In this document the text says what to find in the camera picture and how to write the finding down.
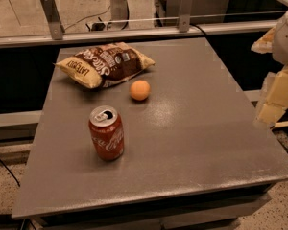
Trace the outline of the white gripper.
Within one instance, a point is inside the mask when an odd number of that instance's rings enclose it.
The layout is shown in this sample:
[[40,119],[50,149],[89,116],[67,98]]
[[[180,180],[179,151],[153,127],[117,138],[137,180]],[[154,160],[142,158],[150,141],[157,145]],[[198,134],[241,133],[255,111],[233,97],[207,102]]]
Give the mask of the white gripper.
[[271,53],[273,59],[285,66],[278,73],[266,76],[256,105],[255,120],[266,125],[276,123],[288,109],[288,11],[277,21],[276,27],[254,42],[253,52]]

